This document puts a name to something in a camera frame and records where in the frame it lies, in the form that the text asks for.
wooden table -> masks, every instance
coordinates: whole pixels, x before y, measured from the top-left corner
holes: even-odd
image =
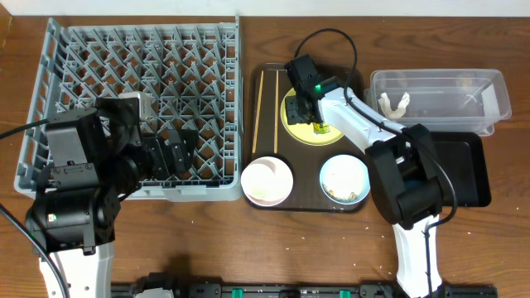
[[[63,26],[81,26],[233,18],[57,20]],[[46,22],[45,17],[12,20],[0,54],[2,132],[27,119]],[[484,209],[461,208],[449,224],[439,228],[438,267],[449,283],[491,284],[503,298],[530,296],[530,19],[244,17],[242,26],[246,127],[252,121],[248,115],[253,68],[263,62],[288,61],[300,40],[322,27],[342,29],[355,39],[359,70],[367,86],[370,74],[381,69],[501,70],[513,116],[498,123],[492,137],[483,139],[493,202]],[[352,60],[347,42],[333,34],[315,38],[304,51],[317,62]],[[247,149],[250,133],[246,129]],[[24,219],[32,201],[12,186],[21,139],[19,134],[0,141],[0,202]],[[0,219],[0,234],[0,296],[45,296],[29,242],[4,219]],[[355,215],[258,211],[243,199],[187,204],[127,201],[116,222],[116,235],[113,281],[131,282],[149,272],[164,271],[177,276],[218,276],[229,282],[356,284],[392,281],[398,269],[392,228],[371,201]]]

white wall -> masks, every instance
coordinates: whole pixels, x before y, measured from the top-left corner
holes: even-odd
[[[528,0],[0,0],[13,15],[530,17]]]

black cable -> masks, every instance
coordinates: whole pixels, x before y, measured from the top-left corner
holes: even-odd
[[[33,244],[33,246],[36,248],[37,251],[41,254],[41,257],[50,265],[51,271],[53,272],[53,275],[55,275],[55,278],[59,282],[60,291],[64,298],[70,297],[70,292],[68,291],[68,286],[66,285],[65,280],[62,278],[59,268],[55,265],[55,263],[50,259],[50,256],[46,254],[46,250],[42,247],[42,245],[31,235],[31,232],[27,230],[24,225],[19,222],[13,214],[11,214],[7,209],[0,204],[0,213],[2,213],[3,216],[6,217],[7,220],[11,224],[13,224],[20,233],[22,233],[26,238]]]
[[[9,137],[14,135],[17,132],[23,132],[29,128],[34,128],[43,124],[47,124],[49,121],[48,119],[42,119],[40,121],[36,121],[33,123],[28,123],[26,125],[22,125],[20,127],[17,127],[15,129],[12,129],[8,132],[4,132],[0,134],[0,140],[2,140],[5,137]],[[36,250],[41,254],[41,257],[48,263],[48,265],[51,268],[51,271],[53,272],[53,275],[57,279],[57,282],[60,286],[60,291],[63,294],[64,298],[70,297],[70,292],[68,291],[68,286],[66,285],[65,280],[62,278],[59,269],[55,265],[55,263],[50,259],[50,256],[46,253],[46,250],[42,247],[42,245],[31,235],[31,232],[27,230],[24,225],[19,222],[13,214],[11,214],[2,204],[0,204],[0,213],[2,213],[3,216],[6,217],[6,219],[13,224],[22,235],[26,236],[26,238],[33,244],[33,246],[36,248]]]
[[[34,128],[34,127],[37,127],[37,126],[40,126],[40,125],[43,125],[43,124],[47,124],[47,123],[48,123],[48,119],[43,119],[41,121],[35,121],[33,123],[28,123],[26,125],[22,125],[21,127],[17,127],[17,128],[12,129],[12,130],[10,130],[8,132],[0,134],[0,140],[2,140],[4,137],[12,136],[15,133],[23,132],[23,131],[25,131],[27,129]]]
[[[431,256],[430,256],[430,249],[429,249],[429,237],[430,237],[429,230],[431,228],[436,227],[436,226],[439,226],[439,225],[447,223],[448,221],[450,221],[455,216],[456,209],[457,209],[457,206],[458,206],[458,200],[456,199],[455,188],[454,188],[453,184],[451,183],[451,180],[449,179],[449,176],[447,175],[446,171],[444,171],[444,168],[441,166],[441,163],[429,151],[428,148],[426,148],[421,143],[414,142],[414,140],[412,140],[409,136],[406,136],[406,135],[402,134],[401,132],[398,132],[398,131],[393,130],[393,129],[389,128],[389,127],[386,127],[384,122],[380,122],[380,123],[377,122],[375,119],[373,119],[367,113],[365,113],[363,110],[361,110],[359,107],[357,107],[353,103],[351,98],[348,96],[347,90],[348,90],[349,85],[351,84],[351,80],[352,80],[353,74],[355,72],[355,69],[357,67],[357,60],[358,60],[357,46],[355,46],[355,43],[351,39],[351,37],[349,37],[346,33],[344,33],[343,31],[341,31],[339,29],[334,29],[334,28],[320,29],[318,31],[315,31],[315,32],[311,33],[306,38],[304,38],[304,40],[300,43],[298,48],[296,48],[295,58],[298,56],[298,53],[300,52],[301,47],[306,43],[306,41],[308,41],[313,36],[315,36],[317,34],[320,34],[320,33],[324,32],[324,31],[331,31],[331,32],[336,32],[336,33],[341,34],[342,36],[344,36],[348,40],[348,42],[351,44],[351,46],[352,46],[352,48],[354,50],[354,55],[355,55],[354,64],[353,64],[353,66],[351,68],[351,71],[348,74],[348,78],[344,82],[344,99],[346,100],[348,105],[351,106],[354,109],[355,112],[359,113],[361,116],[363,116],[364,118],[368,119],[371,123],[373,123],[374,125],[376,125],[380,129],[383,129],[384,131],[390,132],[390,133],[394,134],[396,137],[400,137],[400,138],[404,139],[406,142],[409,142],[412,146],[415,146],[419,150],[422,150],[423,154],[425,154],[435,164],[436,168],[438,168],[439,172],[444,176],[444,179],[447,181],[447,184],[448,184],[448,186],[450,188],[453,205],[452,205],[452,208],[451,208],[451,211],[450,211],[449,215],[447,215],[444,219],[438,220],[435,223],[428,224],[426,226],[426,228],[425,228],[425,232],[423,232],[423,234],[425,235],[427,283],[428,283],[428,286],[429,286],[429,296],[432,297]]]

